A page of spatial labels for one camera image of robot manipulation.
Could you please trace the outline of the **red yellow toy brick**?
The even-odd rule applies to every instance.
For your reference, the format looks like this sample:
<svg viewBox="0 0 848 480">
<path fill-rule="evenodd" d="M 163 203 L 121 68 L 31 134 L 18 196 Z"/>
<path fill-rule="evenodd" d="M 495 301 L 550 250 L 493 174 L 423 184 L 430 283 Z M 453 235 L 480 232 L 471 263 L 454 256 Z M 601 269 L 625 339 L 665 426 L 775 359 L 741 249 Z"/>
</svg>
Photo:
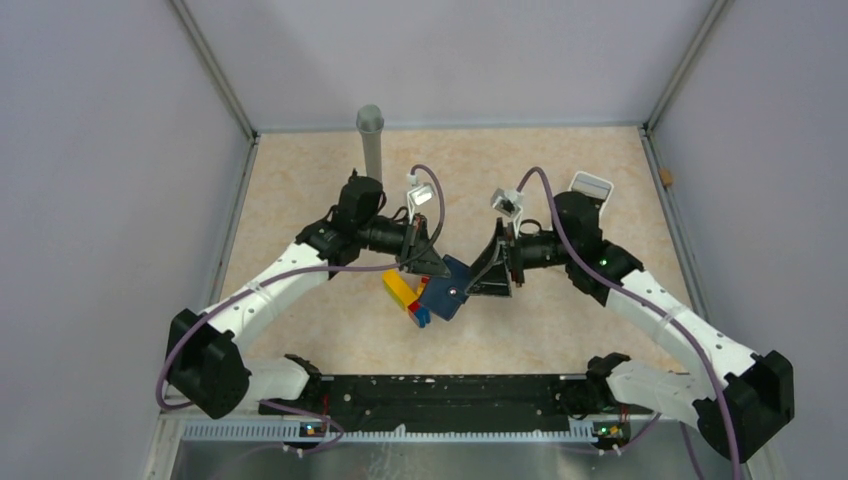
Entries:
<svg viewBox="0 0 848 480">
<path fill-rule="evenodd" d="M 415 295 L 416 295 L 417 298 L 420 298 L 421 295 L 424 293 L 424 291 L 427 287 L 427 284 L 429 283 L 429 280 L 430 280 L 429 277 L 421 277 L 419 279 L 419 283 L 418 283 L 418 285 L 415 289 Z"/>
</svg>

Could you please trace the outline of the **aluminium frame rail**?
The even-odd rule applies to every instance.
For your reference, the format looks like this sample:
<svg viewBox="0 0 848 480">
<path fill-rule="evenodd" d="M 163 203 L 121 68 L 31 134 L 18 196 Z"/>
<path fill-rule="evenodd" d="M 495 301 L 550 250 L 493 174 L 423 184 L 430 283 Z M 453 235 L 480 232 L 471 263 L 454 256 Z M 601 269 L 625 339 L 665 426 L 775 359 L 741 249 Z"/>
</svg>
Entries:
<svg viewBox="0 0 848 480">
<path fill-rule="evenodd" d="M 224 290 L 248 177 L 256 157 L 258 134 L 198 21 L 197 9 L 189 1 L 170 1 L 168 6 L 201 68 L 203 85 L 214 93 L 213 118 L 191 122 L 206 135 L 202 145 L 221 158 L 221 173 L 212 187 L 215 230 L 203 287 L 203 299 L 214 302 Z"/>
<path fill-rule="evenodd" d="M 704 18 L 694 30 L 687 47 L 663 87 L 647 120 L 639 128 L 647 165 L 667 224 L 678 264 L 693 310 L 708 318 L 710 305 L 704 290 L 697 250 L 693 247 L 692 221 L 686 206 L 686 194 L 679 174 L 685 170 L 680 155 L 695 137 L 696 130 L 679 113 L 685 100 L 687 85 L 708 50 L 712 37 L 722 24 L 732 1 L 711 1 Z M 658 170 L 668 169 L 674 178 L 668 188 L 661 185 Z"/>
</svg>

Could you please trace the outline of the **small brown cork piece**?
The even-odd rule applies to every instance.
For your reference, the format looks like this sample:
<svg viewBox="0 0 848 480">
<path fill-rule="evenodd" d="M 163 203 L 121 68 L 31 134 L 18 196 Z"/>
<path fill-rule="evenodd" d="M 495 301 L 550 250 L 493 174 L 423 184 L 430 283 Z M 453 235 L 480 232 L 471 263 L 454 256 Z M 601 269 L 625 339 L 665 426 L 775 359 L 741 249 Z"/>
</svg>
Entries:
<svg viewBox="0 0 848 480">
<path fill-rule="evenodd" d="M 668 169 L 665 169 L 665 168 L 659 169 L 658 175 L 659 175 L 659 178 L 660 178 L 661 185 L 664 188 L 668 188 L 669 186 L 671 186 L 673 184 L 674 178 L 673 178 L 672 173 Z"/>
</svg>

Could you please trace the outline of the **aluminium frame rail left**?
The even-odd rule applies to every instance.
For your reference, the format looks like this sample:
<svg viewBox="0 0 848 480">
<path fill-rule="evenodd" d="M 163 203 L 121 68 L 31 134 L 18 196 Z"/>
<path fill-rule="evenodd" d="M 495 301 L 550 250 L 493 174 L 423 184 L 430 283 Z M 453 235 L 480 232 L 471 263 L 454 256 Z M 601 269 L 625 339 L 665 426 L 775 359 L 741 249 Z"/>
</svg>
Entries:
<svg viewBox="0 0 848 480">
<path fill-rule="evenodd" d="M 203 299 L 214 302 L 224 290 L 248 177 L 256 157 L 258 134 L 198 21 L 197 9 L 189 1 L 170 1 L 168 6 L 201 68 L 203 85 L 214 93 L 213 118 L 191 122 L 206 135 L 202 145 L 221 158 L 221 173 L 212 187 L 215 230 L 203 287 Z"/>
</svg>

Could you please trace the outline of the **aluminium frame rail right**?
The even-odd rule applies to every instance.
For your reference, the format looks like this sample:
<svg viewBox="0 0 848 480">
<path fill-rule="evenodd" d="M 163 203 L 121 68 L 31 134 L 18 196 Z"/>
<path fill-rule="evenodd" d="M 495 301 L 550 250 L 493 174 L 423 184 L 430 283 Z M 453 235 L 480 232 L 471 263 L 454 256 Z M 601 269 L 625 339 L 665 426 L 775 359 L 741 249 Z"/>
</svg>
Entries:
<svg viewBox="0 0 848 480">
<path fill-rule="evenodd" d="M 710 305 L 704 290 L 697 250 L 693 247 L 692 221 L 686 206 L 686 194 L 679 174 L 685 170 L 680 155 L 695 137 L 696 130 L 679 113 L 685 100 L 687 85 L 708 50 L 712 37 L 722 24 L 732 1 L 711 1 L 704 18 L 694 30 L 687 47 L 663 87 L 647 120 L 639 128 L 647 165 L 667 224 L 678 264 L 693 310 L 708 318 Z M 674 178 L 668 188 L 661 185 L 658 170 L 668 169 Z"/>
</svg>

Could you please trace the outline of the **red blue toy brick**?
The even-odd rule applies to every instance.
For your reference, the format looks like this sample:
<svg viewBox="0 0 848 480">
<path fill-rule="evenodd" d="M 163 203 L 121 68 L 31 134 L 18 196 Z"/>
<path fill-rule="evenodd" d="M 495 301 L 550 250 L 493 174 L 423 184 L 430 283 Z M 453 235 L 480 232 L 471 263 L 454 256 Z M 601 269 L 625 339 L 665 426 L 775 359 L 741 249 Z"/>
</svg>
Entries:
<svg viewBox="0 0 848 480">
<path fill-rule="evenodd" d="M 418 301 L 413 301 L 407 306 L 406 310 L 408 316 L 418 328 L 425 328 L 431 323 L 430 311 L 423 307 Z"/>
</svg>

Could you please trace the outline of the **grey microphone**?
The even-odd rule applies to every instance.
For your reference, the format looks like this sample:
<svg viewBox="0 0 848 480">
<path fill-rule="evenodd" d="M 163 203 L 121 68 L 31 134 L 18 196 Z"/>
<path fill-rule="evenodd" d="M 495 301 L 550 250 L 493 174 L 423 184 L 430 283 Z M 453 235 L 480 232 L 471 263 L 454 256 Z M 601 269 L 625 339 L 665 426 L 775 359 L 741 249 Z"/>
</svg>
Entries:
<svg viewBox="0 0 848 480">
<path fill-rule="evenodd" d="M 382 140 L 384 117 L 375 104 L 361 107 L 357 112 L 356 127 L 363 146 L 366 175 L 382 181 Z"/>
</svg>

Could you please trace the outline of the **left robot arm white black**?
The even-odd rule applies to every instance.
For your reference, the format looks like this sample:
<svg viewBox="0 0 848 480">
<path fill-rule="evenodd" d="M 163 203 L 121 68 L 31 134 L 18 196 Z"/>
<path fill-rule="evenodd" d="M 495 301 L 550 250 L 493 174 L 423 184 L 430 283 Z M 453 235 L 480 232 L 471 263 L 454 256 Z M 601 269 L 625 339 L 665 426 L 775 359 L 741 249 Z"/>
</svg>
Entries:
<svg viewBox="0 0 848 480">
<path fill-rule="evenodd" d="M 405 217 L 386 217 L 383 184 L 351 173 L 337 202 L 320 219 L 305 226 L 265 270 L 235 293 L 195 313 L 184 309 L 169 327 L 166 356 L 156 380 L 155 398 L 164 411 L 198 407 L 220 419 L 245 398 L 251 371 L 243 351 L 299 297 L 342 272 L 364 273 L 356 265 L 364 250 L 389 255 L 392 263 L 375 271 L 448 278 L 446 262 L 435 243 L 444 224 L 429 232 L 417 207 L 438 200 L 446 216 L 444 191 L 426 165 L 411 167 Z"/>
</svg>

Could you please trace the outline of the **white card tray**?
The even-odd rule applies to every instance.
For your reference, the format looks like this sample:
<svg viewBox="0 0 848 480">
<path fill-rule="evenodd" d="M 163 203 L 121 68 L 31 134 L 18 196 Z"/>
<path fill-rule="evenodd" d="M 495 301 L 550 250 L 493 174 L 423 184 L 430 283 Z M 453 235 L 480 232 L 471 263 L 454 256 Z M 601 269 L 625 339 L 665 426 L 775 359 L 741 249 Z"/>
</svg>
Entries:
<svg viewBox="0 0 848 480">
<path fill-rule="evenodd" d="M 572 177 L 568 190 L 587 196 L 599 215 L 602 215 L 614 191 L 614 184 L 610 180 L 586 171 L 577 171 Z"/>
</svg>

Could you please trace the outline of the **yellow green toy brick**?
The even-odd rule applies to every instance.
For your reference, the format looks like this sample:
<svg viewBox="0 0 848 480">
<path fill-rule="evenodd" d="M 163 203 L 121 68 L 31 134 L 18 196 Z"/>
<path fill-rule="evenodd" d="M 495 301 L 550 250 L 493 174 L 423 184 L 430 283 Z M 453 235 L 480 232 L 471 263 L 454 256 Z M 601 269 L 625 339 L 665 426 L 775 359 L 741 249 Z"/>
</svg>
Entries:
<svg viewBox="0 0 848 480">
<path fill-rule="evenodd" d="M 408 310 L 417 301 L 416 290 L 403 279 L 398 271 L 385 271 L 382 273 L 381 279 L 385 290 L 401 309 Z"/>
</svg>

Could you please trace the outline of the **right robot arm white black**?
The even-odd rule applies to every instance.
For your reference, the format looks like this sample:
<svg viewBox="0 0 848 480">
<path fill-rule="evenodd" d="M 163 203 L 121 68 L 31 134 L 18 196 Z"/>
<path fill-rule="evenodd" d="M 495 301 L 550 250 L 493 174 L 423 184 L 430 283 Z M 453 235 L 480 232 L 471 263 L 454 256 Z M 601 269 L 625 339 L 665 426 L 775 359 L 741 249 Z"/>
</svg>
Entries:
<svg viewBox="0 0 848 480">
<path fill-rule="evenodd" d="M 471 266 L 470 296 L 509 297 L 530 269 L 563 267 L 580 292 L 617 313 L 683 365 L 665 372 L 624 354 L 588 364 L 586 397 L 600 412 L 620 404 L 653 410 L 696 428 L 727 459 L 748 461 L 794 417 L 794 371 L 772 350 L 761 355 L 715 329 L 678 301 L 643 263 L 604 239 L 601 202 L 566 191 L 553 198 L 559 229 L 524 233 L 523 196 L 499 189 L 492 206 L 509 216 Z"/>
</svg>

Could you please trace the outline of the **dark blue card holder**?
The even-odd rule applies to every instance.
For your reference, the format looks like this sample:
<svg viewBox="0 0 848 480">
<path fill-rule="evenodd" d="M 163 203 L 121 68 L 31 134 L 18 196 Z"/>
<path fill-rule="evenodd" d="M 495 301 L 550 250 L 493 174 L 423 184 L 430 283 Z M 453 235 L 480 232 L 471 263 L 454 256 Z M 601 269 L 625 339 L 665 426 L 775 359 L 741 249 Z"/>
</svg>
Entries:
<svg viewBox="0 0 848 480">
<path fill-rule="evenodd" d="M 419 303 L 432 316 L 451 321 L 469 296 L 466 288 L 471 282 L 470 267 L 450 255 L 443 257 L 449 277 L 432 277 L 419 296 Z"/>
</svg>

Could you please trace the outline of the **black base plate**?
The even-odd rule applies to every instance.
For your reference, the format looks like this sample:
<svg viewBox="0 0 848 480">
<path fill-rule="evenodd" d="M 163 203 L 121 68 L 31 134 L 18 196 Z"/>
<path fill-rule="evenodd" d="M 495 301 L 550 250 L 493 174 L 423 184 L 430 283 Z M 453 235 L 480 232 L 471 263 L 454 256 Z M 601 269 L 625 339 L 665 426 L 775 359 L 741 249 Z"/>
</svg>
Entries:
<svg viewBox="0 0 848 480">
<path fill-rule="evenodd" d="M 280 406 L 326 414 L 348 432 L 564 432 L 595 415 L 620 417 L 646 408 L 603 398 L 582 375 L 335 375 L 311 381 L 296 400 L 271 397 L 263 416 Z"/>
</svg>

